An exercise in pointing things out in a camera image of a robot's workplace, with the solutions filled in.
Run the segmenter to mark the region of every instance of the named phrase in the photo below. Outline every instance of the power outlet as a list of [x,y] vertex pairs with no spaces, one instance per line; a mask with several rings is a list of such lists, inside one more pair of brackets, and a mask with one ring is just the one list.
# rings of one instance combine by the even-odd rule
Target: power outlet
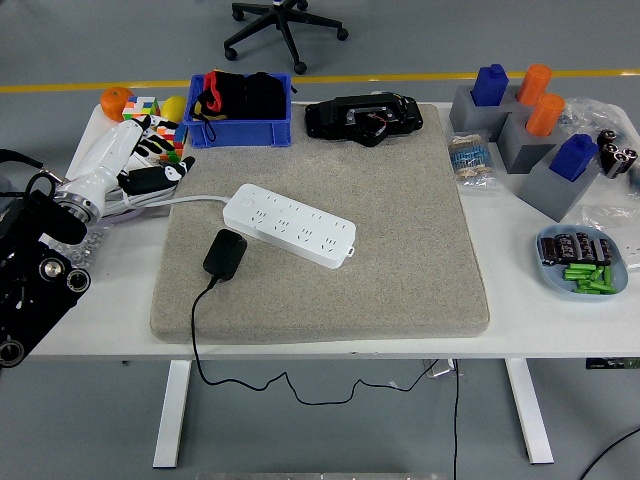
[[325,267],[338,268],[354,252],[352,222],[250,183],[222,214],[229,228]]

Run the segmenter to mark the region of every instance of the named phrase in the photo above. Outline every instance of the blue block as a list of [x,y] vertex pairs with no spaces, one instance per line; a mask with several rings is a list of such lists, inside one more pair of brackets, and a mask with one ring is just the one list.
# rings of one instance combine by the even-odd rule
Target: blue block
[[478,107],[497,107],[502,102],[509,79],[499,63],[482,67],[478,72],[471,97]]
[[577,133],[564,142],[549,168],[570,182],[575,181],[598,153],[598,146],[591,137]]

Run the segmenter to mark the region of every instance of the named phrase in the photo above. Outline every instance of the blue dish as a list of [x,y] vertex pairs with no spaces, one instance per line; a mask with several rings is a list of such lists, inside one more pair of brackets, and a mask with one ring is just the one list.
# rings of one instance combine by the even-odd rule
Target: blue dish
[[[566,265],[553,265],[547,266],[542,263],[542,251],[540,246],[540,239],[545,237],[555,237],[561,233],[575,234],[578,232],[586,233],[591,240],[605,239],[611,248],[611,273],[612,280],[611,286],[615,289],[616,293],[591,295],[588,293],[575,293],[573,290],[577,288],[575,281],[568,281],[563,278],[563,272],[567,268]],[[629,275],[627,273],[627,266],[620,255],[618,246],[611,238],[600,230],[593,227],[586,227],[584,225],[552,225],[547,227],[538,233],[536,236],[536,251],[538,252],[537,260],[540,271],[543,278],[547,283],[556,291],[576,300],[606,300],[619,295],[629,282]]]

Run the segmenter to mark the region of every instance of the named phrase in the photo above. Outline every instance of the yellow object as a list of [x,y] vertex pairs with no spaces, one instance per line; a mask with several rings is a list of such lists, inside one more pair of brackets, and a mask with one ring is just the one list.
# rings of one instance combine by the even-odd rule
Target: yellow object
[[160,116],[171,120],[172,122],[180,123],[184,110],[187,108],[187,99],[180,95],[169,97],[165,100],[160,108]]

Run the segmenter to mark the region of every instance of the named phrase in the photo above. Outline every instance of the felt pad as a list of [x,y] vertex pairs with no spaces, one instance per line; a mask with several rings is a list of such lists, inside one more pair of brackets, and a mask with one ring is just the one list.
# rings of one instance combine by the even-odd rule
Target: felt pad
[[[293,106],[292,145],[185,148],[196,163],[176,197],[232,196],[253,183],[355,223],[355,253],[329,269],[246,236],[235,277],[196,309],[201,344],[471,337],[488,326],[482,278],[437,109],[424,126],[367,148],[309,138]],[[218,202],[173,205],[151,310],[151,330],[190,342],[202,262],[225,228]]]

